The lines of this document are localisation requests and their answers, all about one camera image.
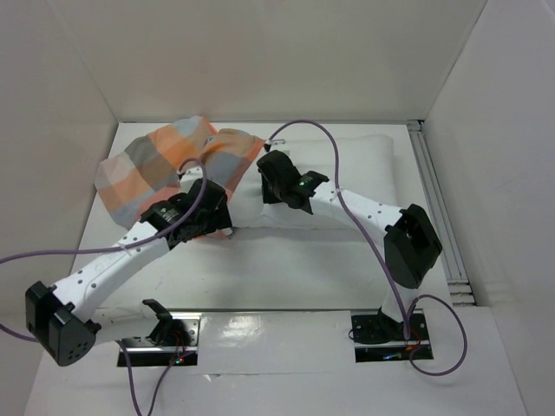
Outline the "checkered orange grey pillowcase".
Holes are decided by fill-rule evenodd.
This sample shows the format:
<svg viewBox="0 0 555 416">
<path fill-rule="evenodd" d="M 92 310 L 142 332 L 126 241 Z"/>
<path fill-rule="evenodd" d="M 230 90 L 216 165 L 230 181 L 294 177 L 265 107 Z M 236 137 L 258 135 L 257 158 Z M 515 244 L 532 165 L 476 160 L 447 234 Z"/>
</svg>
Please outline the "checkered orange grey pillowcase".
<svg viewBox="0 0 555 416">
<path fill-rule="evenodd" d="M 109 215 L 130 229 L 151 204 L 179 192 L 189 158 L 200 159 L 207 177 L 230 198 L 263 148 L 264 141 L 237 129 L 216 129 L 200 116 L 177 120 L 134 139 L 122 152 L 104 159 L 95 188 Z"/>
</svg>

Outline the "white pillow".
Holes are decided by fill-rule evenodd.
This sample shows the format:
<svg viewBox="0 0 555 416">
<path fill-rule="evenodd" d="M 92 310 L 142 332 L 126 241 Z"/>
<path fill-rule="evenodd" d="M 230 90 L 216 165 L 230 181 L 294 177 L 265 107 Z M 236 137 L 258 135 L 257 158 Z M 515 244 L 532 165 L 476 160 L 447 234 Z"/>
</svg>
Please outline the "white pillow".
<svg viewBox="0 0 555 416">
<path fill-rule="evenodd" d="M 376 202 L 377 207 L 362 214 L 356 203 L 344 196 L 348 208 L 358 216 L 376 243 L 383 239 L 376 217 L 390 206 L 396 206 L 394 182 L 394 142 L 387 135 L 370 134 L 358 138 L 338 138 L 339 182 L 346 192 L 353 192 Z M 330 179 L 335 177 L 335 154 L 327 138 L 301 140 L 279 139 L 274 146 L 287 153 L 301 172 L 319 172 Z M 229 201 L 232 225 L 237 228 L 272 228 L 291 230 L 347 230 L 355 225 L 350 218 L 344 221 L 321 215 L 310 215 L 292 210 L 285 204 L 265 205 L 262 199 L 262 180 L 257 167 L 251 165 Z"/>
</svg>

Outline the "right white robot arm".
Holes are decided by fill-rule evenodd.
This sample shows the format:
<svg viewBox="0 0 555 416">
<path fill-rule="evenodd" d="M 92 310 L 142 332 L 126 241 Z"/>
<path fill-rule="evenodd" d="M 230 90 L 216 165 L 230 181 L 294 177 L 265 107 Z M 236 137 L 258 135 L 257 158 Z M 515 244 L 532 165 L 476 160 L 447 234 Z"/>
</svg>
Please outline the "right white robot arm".
<svg viewBox="0 0 555 416">
<path fill-rule="evenodd" d="M 333 219 L 359 230 L 378 254 L 384 268 L 389 292 L 378 309 L 378 328 L 389 340 L 408 338 L 408 323 L 421 283 L 442 252 L 442 245 L 426 211 L 411 204 L 402 209 L 385 205 L 339 188 L 325 175 L 308 171 L 302 174 L 288 155 L 270 151 L 257 162 L 266 206 L 284 208 L 287 218 L 294 211 L 302 220 Z"/>
</svg>

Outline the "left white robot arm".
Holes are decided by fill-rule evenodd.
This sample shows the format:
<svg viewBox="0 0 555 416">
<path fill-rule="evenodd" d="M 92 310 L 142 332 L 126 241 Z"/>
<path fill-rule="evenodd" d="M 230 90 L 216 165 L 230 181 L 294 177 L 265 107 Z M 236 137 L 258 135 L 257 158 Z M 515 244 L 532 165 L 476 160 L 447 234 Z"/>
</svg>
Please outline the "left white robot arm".
<svg viewBox="0 0 555 416">
<path fill-rule="evenodd" d="M 30 333 L 60 367 L 81 360 L 104 342 L 141 336 L 164 344 L 185 327 L 154 299 L 138 308 L 101 312 L 99 307 L 139 271 L 177 245 L 232 225 L 225 189 L 197 179 L 188 192 L 151 205 L 109 253 L 48 287 L 34 283 L 25 293 Z"/>
</svg>

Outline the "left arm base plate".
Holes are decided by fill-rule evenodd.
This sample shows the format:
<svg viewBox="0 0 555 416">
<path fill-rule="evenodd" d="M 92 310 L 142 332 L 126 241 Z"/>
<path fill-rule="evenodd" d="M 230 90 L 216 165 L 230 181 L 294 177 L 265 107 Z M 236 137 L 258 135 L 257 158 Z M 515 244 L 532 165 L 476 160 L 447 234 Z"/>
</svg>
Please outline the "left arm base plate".
<svg viewBox="0 0 555 416">
<path fill-rule="evenodd" d="M 193 367 L 198 364 L 201 315 L 167 309 L 154 299 L 142 302 L 154 313 L 154 323 L 140 335 L 121 342 L 129 354 L 132 367 Z"/>
</svg>

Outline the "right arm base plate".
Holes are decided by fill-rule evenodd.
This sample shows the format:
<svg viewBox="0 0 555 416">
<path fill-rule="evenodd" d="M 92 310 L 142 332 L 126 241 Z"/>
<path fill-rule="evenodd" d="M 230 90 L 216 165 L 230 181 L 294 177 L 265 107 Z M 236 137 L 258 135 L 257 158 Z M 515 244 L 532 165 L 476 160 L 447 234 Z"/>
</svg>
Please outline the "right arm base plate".
<svg viewBox="0 0 555 416">
<path fill-rule="evenodd" d="M 404 338 L 402 329 L 385 329 L 377 311 L 354 313 L 350 317 L 351 329 L 348 337 L 354 343 L 356 363 L 429 361 L 434 358 L 428 325 L 421 311 L 412 314 L 409 320 L 411 336 Z"/>
</svg>

